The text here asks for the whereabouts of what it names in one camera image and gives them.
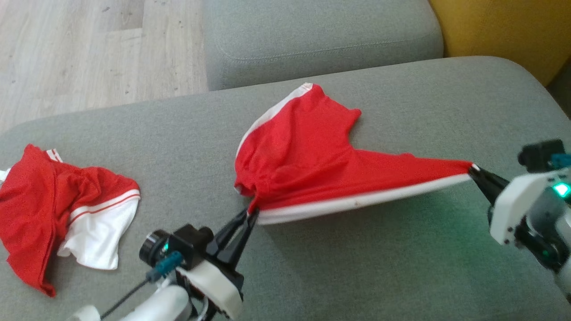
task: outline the black cable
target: black cable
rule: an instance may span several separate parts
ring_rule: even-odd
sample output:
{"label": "black cable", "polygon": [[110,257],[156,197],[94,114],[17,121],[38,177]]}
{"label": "black cable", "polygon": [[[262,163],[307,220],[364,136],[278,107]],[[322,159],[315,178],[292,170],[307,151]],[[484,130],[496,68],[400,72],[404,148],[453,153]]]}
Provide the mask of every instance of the black cable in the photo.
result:
{"label": "black cable", "polygon": [[108,317],[110,314],[113,313],[113,311],[115,311],[121,304],[123,304],[123,302],[125,302],[131,295],[133,295],[135,292],[139,291],[145,284],[148,283],[148,279],[145,279],[143,282],[139,283],[136,287],[134,287],[131,291],[129,291],[129,293],[127,293],[124,297],[122,297],[119,301],[117,301],[117,303],[115,303],[114,306],[112,306],[109,310],[107,310],[102,316],[101,316],[101,320],[105,319],[106,317]]}

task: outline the yellow armrest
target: yellow armrest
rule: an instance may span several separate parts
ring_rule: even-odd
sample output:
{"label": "yellow armrest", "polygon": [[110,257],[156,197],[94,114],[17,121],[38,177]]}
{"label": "yellow armrest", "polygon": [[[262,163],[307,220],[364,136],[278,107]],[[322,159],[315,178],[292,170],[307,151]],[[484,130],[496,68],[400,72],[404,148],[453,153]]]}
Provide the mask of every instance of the yellow armrest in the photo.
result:
{"label": "yellow armrest", "polygon": [[570,0],[430,0],[445,55],[517,62],[547,85],[571,56]]}

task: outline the blue connector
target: blue connector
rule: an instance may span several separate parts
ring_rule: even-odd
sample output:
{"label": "blue connector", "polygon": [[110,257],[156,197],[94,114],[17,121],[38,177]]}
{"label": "blue connector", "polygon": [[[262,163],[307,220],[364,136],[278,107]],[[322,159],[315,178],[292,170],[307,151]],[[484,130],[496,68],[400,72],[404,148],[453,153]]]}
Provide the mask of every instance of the blue connector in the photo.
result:
{"label": "blue connector", "polygon": [[182,254],[179,251],[174,251],[157,263],[152,270],[147,272],[147,280],[149,282],[156,282],[161,277],[165,278],[170,272],[173,272],[177,266],[180,266],[182,260]]}
{"label": "blue connector", "polygon": [[556,169],[571,167],[571,155],[569,154],[553,154],[551,155],[551,163]]}

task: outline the gray ottoman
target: gray ottoman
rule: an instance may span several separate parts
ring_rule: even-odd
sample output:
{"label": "gray ottoman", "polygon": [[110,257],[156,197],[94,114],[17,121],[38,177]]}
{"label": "gray ottoman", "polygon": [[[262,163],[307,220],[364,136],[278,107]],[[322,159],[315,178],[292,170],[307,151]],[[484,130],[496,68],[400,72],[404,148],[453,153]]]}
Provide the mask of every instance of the gray ottoman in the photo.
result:
{"label": "gray ottoman", "polygon": [[204,42],[210,90],[443,56],[427,0],[207,0]]}
{"label": "gray ottoman", "polygon": [[[236,148],[251,123],[303,82],[363,115],[358,147],[469,159],[511,178],[526,143],[571,146],[571,122],[523,68],[490,57],[413,62],[25,123],[0,137],[0,168],[28,143],[78,166],[138,181],[142,201],[119,245],[119,268],[54,258],[50,299],[17,279],[0,250],[3,321],[64,320],[84,304],[109,308],[143,278],[147,233],[185,223],[221,227],[246,203],[232,188]],[[239,265],[240,320],[568,320],[571,308],[526,251],[488,234],[473,183],[357,211],[257,226]],[[109,320],[153,291],[146,287]]]}

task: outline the green light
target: green light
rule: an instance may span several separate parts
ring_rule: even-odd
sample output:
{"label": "green light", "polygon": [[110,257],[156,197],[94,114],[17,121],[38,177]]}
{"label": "green light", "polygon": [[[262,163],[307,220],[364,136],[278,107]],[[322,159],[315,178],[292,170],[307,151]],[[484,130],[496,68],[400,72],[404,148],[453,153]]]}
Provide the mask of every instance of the green light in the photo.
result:
{"label": "green light", "polygon": [[555,186],[553,186],[553,189],[561,196],[561,197],[567,197],[567,195],[569,195],[569,192],[571,192],[571,187],[569,187],[569,185],[565,184],[565,183],[559,183]]}

